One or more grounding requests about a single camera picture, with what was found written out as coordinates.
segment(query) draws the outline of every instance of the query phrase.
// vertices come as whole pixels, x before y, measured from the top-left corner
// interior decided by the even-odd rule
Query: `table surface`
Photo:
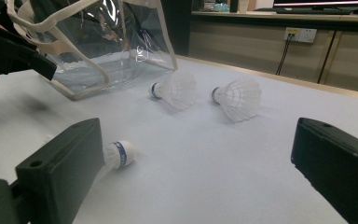
[[[358,92],[245,69],[178,59],[194,74],[197,102],[176,111],[148,95],[168,76],[70,101],[35,72],[0,76],[0,178],[48,139],[100,118],[103,144],[133,143],[126,169],[94,187],[74,223],[346,223],[290,161],[299,118],[358,137]],[[256,117],[230,121],[211,91],[250,77],[263,91]]]

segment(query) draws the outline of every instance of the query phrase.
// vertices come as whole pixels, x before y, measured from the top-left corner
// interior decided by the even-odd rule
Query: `shuttlecock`
[[[196,80],[190,73],[177,70],[167,80],[153,83],[149,93],[155,98],[162,98],[176,109],[184,110],[194,104]]]
[[[103,148],[105,166],[97,174],[96,179],[102,179],[113,169],[120,169],[132,163],[136,149],[127,141],[117,141]]]
[[[240,78],[212,91],[213,100],[220,104],[230,119],[244,121],[255,116],[260,105],[261,90],[250,78]]]

